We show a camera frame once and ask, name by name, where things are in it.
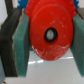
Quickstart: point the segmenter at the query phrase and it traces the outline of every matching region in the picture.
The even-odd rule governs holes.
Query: dark green panel
[[[75,16],[73,19],[74,38],[71,46],[79,72],[84,76],[84,20]]]
[[[24,14],[14,35],[14,49],[18,76],[26,76],[29,58],[29,18]]]

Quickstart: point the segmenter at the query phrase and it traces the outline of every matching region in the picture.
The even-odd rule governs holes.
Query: red object
[[[26,14],[30,19],[30,42],[40,58],[53,61],[67,52],[73,39],[75,10],[73,0],[29,0]],[[45,33],[53,28],[57,35],[52,32],[50,35],[56,38],[48,42]]]

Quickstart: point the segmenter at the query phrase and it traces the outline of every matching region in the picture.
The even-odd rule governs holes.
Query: white background
[[[0,0],[0,24],[7,17],[4,0]],[[30,52],[26,78],[6,78],[7,84],[84,84],[70,50],[59,60],[47,62]]]

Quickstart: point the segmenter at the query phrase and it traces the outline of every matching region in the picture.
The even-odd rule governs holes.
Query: white surface
[[[0,0],[0,25],[5,21],[6,18],[7,18],[7,11],[5,1]]]
[[[3,65],[0,57],[0,84],[3,83],[4,79],[5,79],[5,73],[4,73],[4,69],[3,69]]]
[[[7,84],[84,84],[70,50],[57,61],[44,61],[30,52],[26,78],[6,78]]]

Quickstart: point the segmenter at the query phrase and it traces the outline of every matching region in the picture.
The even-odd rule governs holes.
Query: black hole
[[[57,30],[53,27],[50,27],[46,30],[44,38],[47,42],[53,42],[57,38]]]

